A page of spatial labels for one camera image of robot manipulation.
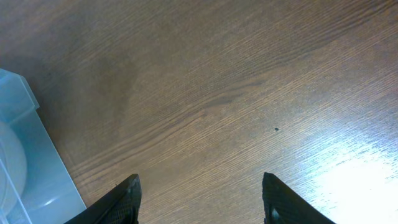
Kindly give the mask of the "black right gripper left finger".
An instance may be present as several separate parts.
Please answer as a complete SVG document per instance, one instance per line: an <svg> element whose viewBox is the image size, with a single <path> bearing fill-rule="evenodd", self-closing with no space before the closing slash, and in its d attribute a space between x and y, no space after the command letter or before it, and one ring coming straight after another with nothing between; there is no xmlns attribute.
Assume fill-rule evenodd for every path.
<svg viewBox="0 0 398 224"><path fill-rule="evenodd" d="M132 174L65 224L139 224L142 189Z"/></svg>

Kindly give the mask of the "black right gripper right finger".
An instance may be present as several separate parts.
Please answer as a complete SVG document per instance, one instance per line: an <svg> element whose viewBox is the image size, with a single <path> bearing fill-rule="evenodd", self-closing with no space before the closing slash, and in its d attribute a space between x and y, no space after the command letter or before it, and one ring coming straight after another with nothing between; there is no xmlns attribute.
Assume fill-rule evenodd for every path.
<svg viewBox="0 0 398 224"><path fill-rule="evenodd" d="M262 179L262 199L265 224L335 224L268 172Z"/></svg>

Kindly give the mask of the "clear plastic storage container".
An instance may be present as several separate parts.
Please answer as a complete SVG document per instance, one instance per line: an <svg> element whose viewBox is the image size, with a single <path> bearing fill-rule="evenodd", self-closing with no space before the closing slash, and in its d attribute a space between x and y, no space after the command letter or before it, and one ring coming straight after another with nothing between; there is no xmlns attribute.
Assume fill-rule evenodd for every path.
<svg viewBox="0 0 398 224"><path fill-rule="evenodd" d="M27 161L24 191L12 211L1 214L1 223L65 223L86 208L38 108L27 80L1 70L1 122L15 132Z"/></svg>

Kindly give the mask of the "cream plastic cup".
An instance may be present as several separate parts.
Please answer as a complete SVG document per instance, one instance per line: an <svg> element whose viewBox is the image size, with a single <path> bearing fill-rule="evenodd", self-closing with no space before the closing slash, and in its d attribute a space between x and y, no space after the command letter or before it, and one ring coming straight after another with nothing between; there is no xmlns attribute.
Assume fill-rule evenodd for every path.
<svg viewBox="0 0 398 224"><path fill-rule="evenodd" d="M17 205L27 178L27 161L15 132L1 122L1 214L8 215Z"/></svg>

